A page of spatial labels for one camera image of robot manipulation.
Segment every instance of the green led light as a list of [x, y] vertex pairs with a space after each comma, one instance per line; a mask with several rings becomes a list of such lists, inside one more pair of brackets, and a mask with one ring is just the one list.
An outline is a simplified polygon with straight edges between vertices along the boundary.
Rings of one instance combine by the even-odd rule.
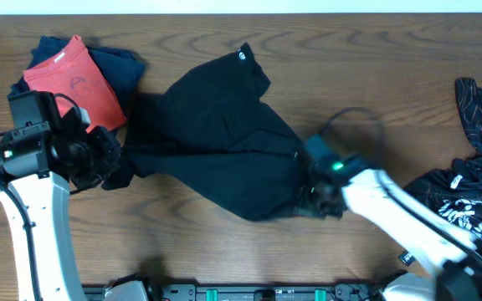
[[337, 163], [334, 163], [334, 165], [332, 166], [332, 169], [337, 171], [337, 170], [340, 170], [342, 167], [343, 167], [343, 163], [337, 162]]

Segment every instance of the red t-shirt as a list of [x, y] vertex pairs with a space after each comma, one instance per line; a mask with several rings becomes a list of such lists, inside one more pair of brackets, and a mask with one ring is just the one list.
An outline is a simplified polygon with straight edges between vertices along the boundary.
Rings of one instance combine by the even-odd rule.
[[[126, 122], [116, 95], [89, 56], [80, 36], [74, 36], [58, 54], [23, 71], [31, 90], [62, 93], [89, 113], [91, 131], [97, 125], [113, 130]], [[72, 104], [57, 98], [63, 116]]]

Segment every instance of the dark blue cloth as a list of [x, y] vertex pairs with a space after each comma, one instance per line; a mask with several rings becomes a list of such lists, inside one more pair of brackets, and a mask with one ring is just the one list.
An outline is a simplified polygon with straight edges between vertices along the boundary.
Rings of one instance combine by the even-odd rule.
[[[31, 50], [33, 60], [28, 69], [42, 63], [61, 51], [69, 40], [54, 37], [42, 37], [36, 49]], [[127, 115], [129, 100], [135, 91], [139, 79], [144, 73], [145, 65], [139, 63], [128, 50], [108, 47], [88, 47], [89, 55], [98, 66], [105, 80], [115, 92], [116, 98], [125, 115]], [[8, 96], [30, 91], [23, 77], [11, 86]]]

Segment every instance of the pile of clothes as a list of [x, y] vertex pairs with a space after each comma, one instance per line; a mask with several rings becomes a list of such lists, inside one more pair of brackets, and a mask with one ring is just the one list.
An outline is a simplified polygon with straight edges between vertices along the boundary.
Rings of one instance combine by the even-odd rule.
[[476, 156], [455, 159], [447, 170], [430, 171], [405, 191], [482, 239], [482, 88], [474, 79], [462, 78], [455, 81], [455, 93], [464, 133], [477, 150]]
[[[81, 37], [42, 37], [33, 61], [9, 96], [36, 89], [66, 94], [88, 110], [92, 129], [116, 130], [145, 65], [131, 52], [87, 48]], [[289, 217], [306, 203], [311, 185], [299, 160], [303, 142], [259, 101], [270, 81], [247, 44], [191, 69], [162, 95], [138, 94], [118, 171], [106, 190], [134, 175], [167, 173], [219, 206], [251, 221]], [[482, 239], [482, 89], [457, 79], [457, 106], [477, 156], [455, 159], [405, 190], [450, 222]], [[60, 113], [70, 104], [57, 99]]]
[[[86, 48], [42, 37], [11, 95], [36, 89], [66, 94], [87, 109], [92, 125], [126, 121], [144, 65], [130, 52]], [[187, 72], [163, 95], [138, 94], [128, 118], [120, 167], [102, 187], [126, 187], [134, 175], [167, 173], [252, 221], [289, 217], [305, 197], [302, 141], [259, 101], [270, 85], [245, 44]], [[69, 110], [58, 99], [61, 114]]]

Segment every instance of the wooden table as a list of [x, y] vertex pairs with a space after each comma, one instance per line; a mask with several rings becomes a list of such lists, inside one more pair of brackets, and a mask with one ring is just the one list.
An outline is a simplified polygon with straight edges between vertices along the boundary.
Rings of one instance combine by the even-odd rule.
[[[6, 94], [31, 60], [29, 50], [41, 35], [72, 34], [135, 51], [147, 62], [139, 90], [157, 93], [247, 41], [272, 81], [262, 101], [301, 137], [340, 109], [376, 111], [388, 126], [387, 169], [403, 185], [474, 152], [460, 125], [454, 79], [474, 77], [482, 86], [482, 14], [0, 16], [0, 131], [13, 126]], [[371, 143], [369, 124], [346, 128], [347, 147]], [[136, 271], [163, 281], [331, 283], [404, 268], [397, 260], [403, 249], [361, 217], [246, 222], [170, 176], [81, 193], [69, 210], [83, 283]], [[417, 264], [411, 269], [421, 272]], [[16, 297], [0, 205], [0, 300]]]

